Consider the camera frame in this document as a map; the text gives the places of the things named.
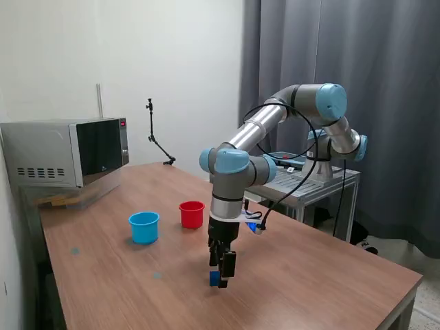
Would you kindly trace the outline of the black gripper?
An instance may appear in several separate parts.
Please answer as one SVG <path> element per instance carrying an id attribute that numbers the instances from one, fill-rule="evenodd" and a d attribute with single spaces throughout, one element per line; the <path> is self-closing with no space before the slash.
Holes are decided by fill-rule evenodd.
<path id="1" fill-rule="evenodd" d="M 234 277 L 237 253 L 231 251 L 231 243 L 239 235 L 238 222 L 219 221 L 212 217 L 208 223 L 209 266 L 219 267 L 218 288 L 226 288 Z"/>

